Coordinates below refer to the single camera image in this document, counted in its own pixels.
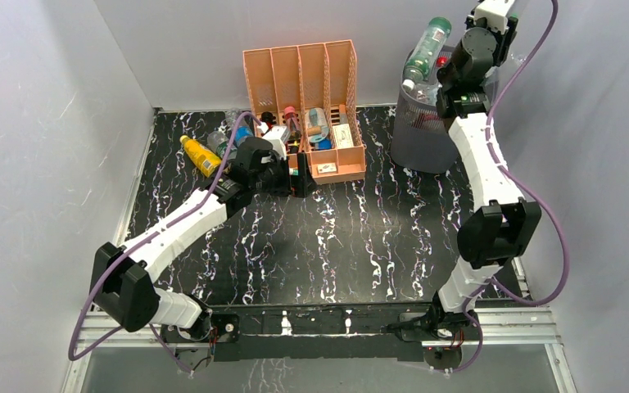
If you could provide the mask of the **clear bottle dark green label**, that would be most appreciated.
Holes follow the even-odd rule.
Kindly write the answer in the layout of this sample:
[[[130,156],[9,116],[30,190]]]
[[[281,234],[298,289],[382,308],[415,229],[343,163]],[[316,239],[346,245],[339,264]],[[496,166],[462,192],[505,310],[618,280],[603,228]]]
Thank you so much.
[[[237,146],[235,143],[229,143],[229,137],[226,133],[219,130],[210,133],[207,137],[207,146],[222,161],[231,161],[237,157]]]

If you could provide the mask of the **yellow juice bottle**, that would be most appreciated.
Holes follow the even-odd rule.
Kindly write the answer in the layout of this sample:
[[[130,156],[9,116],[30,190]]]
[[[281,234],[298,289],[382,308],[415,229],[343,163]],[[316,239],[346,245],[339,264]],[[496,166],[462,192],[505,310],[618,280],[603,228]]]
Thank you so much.
[[[205,177],[209,178],[220,167],[221,159],[197,140],[190,138],[188,135],[183,135],[179,141],[190,161]]]

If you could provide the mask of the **clear bottle green cap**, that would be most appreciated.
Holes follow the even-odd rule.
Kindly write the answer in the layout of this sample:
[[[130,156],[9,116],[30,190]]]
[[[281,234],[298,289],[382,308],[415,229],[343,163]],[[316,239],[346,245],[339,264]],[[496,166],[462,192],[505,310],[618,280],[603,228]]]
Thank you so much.
[[[510,52],[506,57],[504,64],[501,66],[501,69],[509,73],[516,72],[526,59],[527,54],[523,54],[521,52]]]

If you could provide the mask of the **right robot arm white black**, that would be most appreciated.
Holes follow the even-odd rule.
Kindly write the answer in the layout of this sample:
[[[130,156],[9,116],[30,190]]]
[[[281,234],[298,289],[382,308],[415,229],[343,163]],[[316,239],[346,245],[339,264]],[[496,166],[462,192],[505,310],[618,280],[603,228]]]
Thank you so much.
[[[500,66],[514,39],[518,18],[509,6],[480,2],[449,60],[437,71],[436,111],[463,161],[473,191],[473,212],[457,233],[459,258],[424,314],[403,313],[387,326],[402,341],[455,337],[476,318],[477,296],[491,279],[524,253],[541,220],[502,172],[505,163],[490,130],[486,75]]]

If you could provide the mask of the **green tinted bottle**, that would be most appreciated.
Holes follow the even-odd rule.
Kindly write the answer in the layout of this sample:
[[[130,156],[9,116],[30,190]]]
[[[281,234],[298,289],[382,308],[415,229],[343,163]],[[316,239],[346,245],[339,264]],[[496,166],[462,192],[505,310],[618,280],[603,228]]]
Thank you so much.
[[[404,65],[401,87],[405,92],[411,93],[420,83],[428,79],[451,30],[451,23],[444,17],[435,17],[428,22],[422,37]]]

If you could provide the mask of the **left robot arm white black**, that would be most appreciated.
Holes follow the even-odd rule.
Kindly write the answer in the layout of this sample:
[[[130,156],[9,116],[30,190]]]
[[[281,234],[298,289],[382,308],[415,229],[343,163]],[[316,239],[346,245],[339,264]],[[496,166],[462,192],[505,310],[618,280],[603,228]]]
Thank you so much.
[[[157,279],[195,241],[252,202],[254,195],[305,198],[316,189],[308,156],[281,155],[273,140],[249,137],[176,210],[145,233],[96,252],[91,280],[93,303],[125,331],[148,324],[173,326],[193,341],[208,337],[213,311],[193,295],[162,290]]]

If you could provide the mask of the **clear bottle red blue label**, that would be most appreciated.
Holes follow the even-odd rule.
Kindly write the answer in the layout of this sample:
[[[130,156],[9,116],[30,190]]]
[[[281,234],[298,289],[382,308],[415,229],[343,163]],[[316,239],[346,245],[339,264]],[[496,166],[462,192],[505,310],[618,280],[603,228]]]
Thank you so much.
[[[450,56],[449,56],[449,55],[447,55],[447,54],[441,54],[441,55],[437,58],[437,60],[436,60],[436,62],[435,62],[435,67],[436,67],[438,70],[440,70],[440,69],[442,69],[443,67],[445,67],[445,66],[448,64],[449,60],[450,60]]]

